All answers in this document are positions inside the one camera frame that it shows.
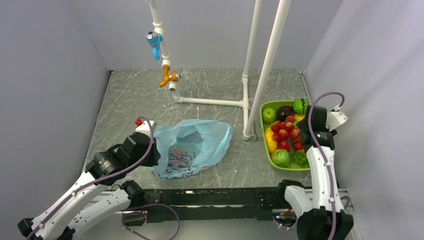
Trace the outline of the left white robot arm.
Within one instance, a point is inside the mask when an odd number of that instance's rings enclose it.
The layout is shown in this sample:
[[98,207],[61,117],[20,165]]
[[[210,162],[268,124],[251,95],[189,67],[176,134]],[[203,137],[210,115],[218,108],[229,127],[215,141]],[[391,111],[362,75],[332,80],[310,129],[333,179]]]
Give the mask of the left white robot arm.
[[133,180],[101,201],[89,203],[133,169],[156,166],[159,158],[153,134],[134,132],[123,143],[97,153],[72,187],[39,216],[22,219],[19,231],[27,240],[75,240],[119,210],[139,209],[144,191]]

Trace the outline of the fake green lime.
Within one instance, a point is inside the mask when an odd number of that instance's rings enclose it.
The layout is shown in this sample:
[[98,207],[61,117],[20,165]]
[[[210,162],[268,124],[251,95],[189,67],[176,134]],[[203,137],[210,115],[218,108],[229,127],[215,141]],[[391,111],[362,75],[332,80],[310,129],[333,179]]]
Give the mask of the fake green lime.
[[285,168],[291,163],[291,155],[285,149],[277,149],[271,156],[271,161],[278,167]]

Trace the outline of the light blue plastic bag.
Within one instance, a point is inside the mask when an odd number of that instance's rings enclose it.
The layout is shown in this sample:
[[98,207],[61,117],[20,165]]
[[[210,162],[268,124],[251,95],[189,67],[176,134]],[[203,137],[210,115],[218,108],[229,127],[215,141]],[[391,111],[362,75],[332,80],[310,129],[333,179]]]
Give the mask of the light blue plastic bag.
[[153,136],[160,158],[149,170],[160,180],[170,180],[191,177],[220,163],[233,128],[217,120],[185,119],[174,126],[158,125]]

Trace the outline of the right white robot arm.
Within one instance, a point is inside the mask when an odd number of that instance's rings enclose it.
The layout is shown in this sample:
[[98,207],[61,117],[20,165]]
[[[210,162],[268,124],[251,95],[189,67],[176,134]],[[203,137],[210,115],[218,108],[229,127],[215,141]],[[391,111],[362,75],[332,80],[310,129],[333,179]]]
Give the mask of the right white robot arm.
[[335,174],[336,131],[327,124],[329,112],[321,106],[308,106],[298,123],[300,141],[310,166],[312,196],[297,181],[282,180],[276,203],[291,207],[296,216],[295,231],[300,240],[344,240],[354,226],[346,213]]

